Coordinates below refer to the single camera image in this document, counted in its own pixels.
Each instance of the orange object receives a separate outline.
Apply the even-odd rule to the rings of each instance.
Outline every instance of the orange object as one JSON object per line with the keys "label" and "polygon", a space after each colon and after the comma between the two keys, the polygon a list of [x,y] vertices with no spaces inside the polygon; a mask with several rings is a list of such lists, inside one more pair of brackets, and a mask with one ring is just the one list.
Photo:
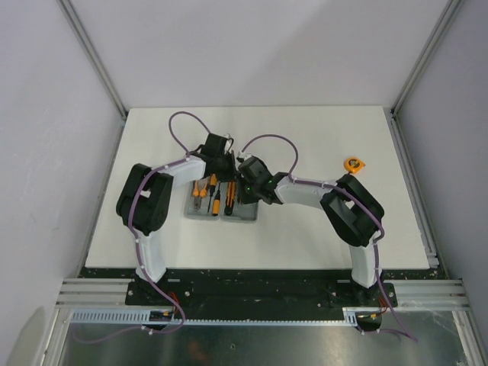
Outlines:
{"label": "orange object", "polygon": [[364,164],[360,159],[352,157],[348,158],[344,162],[344,168],[352,174],[359,172],[366,164]]}
{"label": "orange object", "polygon": [[210,205],[212,203],[212,196],[214,195],[215,187],[216,186],[217,186],[217,176],[215,174],[212,174],[211,177],[210,177],[210,187],[209,187],[210,200],[208,200],[208,210],[207,210],[207,212],[210,212]]}
{"label": "orange object", "polygon": [[223,211],[227,216],[232,215],[233,212],[234,202],[236,199],[236,187],[237,187],[237,182],[235,181],[230,181],[229,185],[227,186],[226,207]]}
{"label": "orange object", "polygon": [[193,194],[192,194],[192,196],[193,197],[198,197],[199,194],[200,194],[200,192],[198,190],[198,181],[195,181],[194,182],[194,188],[193,188]]}
{"label": "orange object", "polygon": [[215,194],[215,198],[213,199],[212,216],[218,216],[219,210],[220,210],[220,183],[219,183],[219,189],[217,189],[217,193]]}
{"label": "orange object", "polygon": [[207,193],[208,193],[208,179],[207,181],[205,182],[205,186],[200,190],[200,197],[202,198],[205,198],[207,196]]}

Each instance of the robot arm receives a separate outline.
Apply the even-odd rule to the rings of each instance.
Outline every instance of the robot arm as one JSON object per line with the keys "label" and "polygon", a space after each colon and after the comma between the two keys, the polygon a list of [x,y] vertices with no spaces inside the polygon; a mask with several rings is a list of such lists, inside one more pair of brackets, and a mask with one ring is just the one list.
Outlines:
{"label": "robot arm", "polygon": [[[346,190],[379,220],[384,211],[354,176],[344,175],[338,181],[300,178],[291,181],[288,173],[272,175],[264,162],[254,156],[247,156],[236,169],[233,153],[227,149],[226,142],[228,138],[210,134],[205,145],[199,147],[200,151],[192,152],[178,164],[162,166],[161,172],[148,180],[138,197],[133,228],[143,234],[140,236],[142,262],[153,281],[157,282],[166,270],[159,241],[153,239],[153,234],[167,217],[172,189],[216,174],[219,181],[239,182],[241,204],[264,201],[267,204],[303,204],[324,210],[339,237],[349,244],[353,280],[366,288],[375,283],[372,239],[377,227],[360,207],[348,204],[349,199],[334,187]],[[141,181],[150,171],[151,168],[138,164],[130,172],[117,202],[117,214],[125,226],[129,226],[130,207],[137,198]],[[137,273],[143,278],[140,268]]]}
{"label": "robot arm", "polygon": [[324,210],[334,230],[349,245],[352,279],[366,288],[375,283],[372,239],[377,227],[360,207],[348,204],[349,199],[333,188],[345,189],[379,219],[384,210],[353,175],[344,175],[338,181],[291,181],[288,173],[271,175],[264,162],[254,156],[248,156],[238,172],[241,201],[261,199],[268,204],[302,204]]}

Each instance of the metal floor panel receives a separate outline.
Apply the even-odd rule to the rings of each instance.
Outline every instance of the metal floor panel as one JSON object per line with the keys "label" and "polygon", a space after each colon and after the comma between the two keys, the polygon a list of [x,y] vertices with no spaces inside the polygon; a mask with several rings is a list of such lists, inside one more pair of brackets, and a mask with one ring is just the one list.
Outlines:
{"label": "metal floor panel", "polygon": [[[401,313],[419,344],[391,334],[361,335],[352,327],[186,326],[171,335],[133,331],[97,345],[67,337],[66,366],[319,366],[394,365],[467,366],[451,312]],[[124,328],[72,324],[83,339],[100,338]],[[384,328],[396,328],[390,314]]]}

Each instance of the white panel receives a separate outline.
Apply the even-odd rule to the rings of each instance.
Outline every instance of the white panel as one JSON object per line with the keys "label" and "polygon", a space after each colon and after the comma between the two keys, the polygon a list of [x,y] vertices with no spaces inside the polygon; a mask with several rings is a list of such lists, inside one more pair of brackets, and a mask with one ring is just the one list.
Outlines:
{"label": "white panel", "polygon": [[390,106],[447,0],[75,0],[129,107]]}
{"label": "white panel", "polygon": [[461,9],[400,115],[439,251],[488,344],[488,2]]}
{"label": "white panel", "polygon": [[[171,138],[168,118],[174,108],[132,109],[120,143],[95,230],[87,267],[135,267],[133,237],[115,206],[134,164],[156,166],[184,151]],[[424,246],[410,205],[400,164],[381,107],[190,108],[215,133],[230,133],[236,149],[260,133],[280,133],[300,151],[299,177],[337,179],[344,160],[359,156],[366,167],[361,183],[385,210],[387,235],[380,242],[385,268],[427,268]],[[191,149],[205,141],[205,130],[188,116],[176,118],[175,133]],[[249,152],[272,172],[294,160],[285,142],[259,140]],[[350,268],[348,246],[322,210],[296,204],[259,204],[255,223],[191,220],[184,217],[190,188],[172,192],[168,218],[158,236],[168,268]]]}
{"label": "white panel", "polygon": [[29,365],[78,264],[118,120],[55,1],[0,14],[0,364]]}

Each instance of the white wall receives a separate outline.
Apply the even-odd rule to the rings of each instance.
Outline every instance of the white wall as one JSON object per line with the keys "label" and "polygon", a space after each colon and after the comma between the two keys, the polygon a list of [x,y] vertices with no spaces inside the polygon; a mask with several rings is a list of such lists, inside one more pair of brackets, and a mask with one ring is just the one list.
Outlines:
{"label": "white wall", "polygon": [[400,120],[439,250],[488,343],[488,2],[461,9]]}
{"label": "white wall", "polygon": [[119,120],[54,0],[2,2],[0,17],[0,364],[21,335],[11,364],[27,365],[78,263]]}
{"label": "white wall", "polygon": [[129,107],[391,106],[447,0],[73,0]]}

